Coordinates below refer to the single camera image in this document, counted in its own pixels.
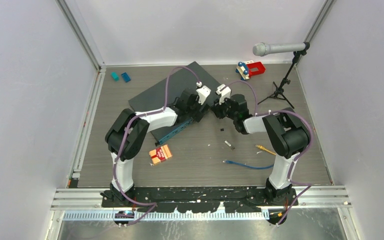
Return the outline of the silver SFP transceiver module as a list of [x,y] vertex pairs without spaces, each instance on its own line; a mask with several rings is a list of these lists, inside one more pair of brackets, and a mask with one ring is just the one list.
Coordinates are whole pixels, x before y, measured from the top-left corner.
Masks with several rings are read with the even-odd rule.
[[224,141],[224,143],[227,145],[228,148],[230,148],[231,150],[234,150],[235,147],[230,143],[228,142],[227,140]]

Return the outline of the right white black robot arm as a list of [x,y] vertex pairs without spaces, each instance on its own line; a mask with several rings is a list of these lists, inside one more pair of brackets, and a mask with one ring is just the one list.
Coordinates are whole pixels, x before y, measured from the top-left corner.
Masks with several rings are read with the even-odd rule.
[[271,205],[279,205],[291,192],[295,165],[312,142],[309,125],[291,108],[251,115],[242,94],[216,100],[212,111],[219,119],[231,119],[236,131],[243,135],[267,133],[275,160],[264,196]]

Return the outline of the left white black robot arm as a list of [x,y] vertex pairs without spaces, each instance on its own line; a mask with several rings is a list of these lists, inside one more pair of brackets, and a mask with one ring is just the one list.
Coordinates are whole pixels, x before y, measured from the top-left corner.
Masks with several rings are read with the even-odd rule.
[[124,109],[105,135],[113,160],[110,191],[121,207],[133,202],[133,163],[147,133],[177,125],[187,119],[199,121],[209,106],[206,101],[211,90],[207,86],[186,88],[172,103],[164,100],[161,108],[138,112]]

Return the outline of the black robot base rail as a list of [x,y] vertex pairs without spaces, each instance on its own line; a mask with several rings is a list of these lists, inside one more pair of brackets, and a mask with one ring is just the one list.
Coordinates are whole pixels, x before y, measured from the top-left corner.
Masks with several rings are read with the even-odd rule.
[[295,189],[274,196],[263,186],[133,187],[126,199],[111,187],[100,193],[104,208],[134,207],[145,213],[154,203],[157,213],[214,213],[224,207],[227,213],[255,213],[258,207],[286,210],[298,205]]

